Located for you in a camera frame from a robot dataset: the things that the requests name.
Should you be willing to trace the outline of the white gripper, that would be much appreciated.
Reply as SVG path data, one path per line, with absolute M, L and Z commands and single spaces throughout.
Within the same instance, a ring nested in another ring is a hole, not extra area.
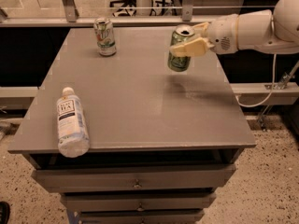
M 237 52 L 238 15 L 222 16 L 212 23 L 202 22 L 192 28 L 197 37 L 177 43 L 170 47 L 170 52 L 176 57 L 198 57 L 205 55 L 211 48 L 217 54 L 232 54 Z

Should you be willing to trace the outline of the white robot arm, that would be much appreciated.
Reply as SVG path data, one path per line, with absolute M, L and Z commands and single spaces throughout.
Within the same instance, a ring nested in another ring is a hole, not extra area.
M 269 9 L 221 16 L 193 26 L 195 35 L 170 47 L 177 57 L 233 54 L 252 49 L 266 54 L 299 52 L 299 0 L 279 0 Z

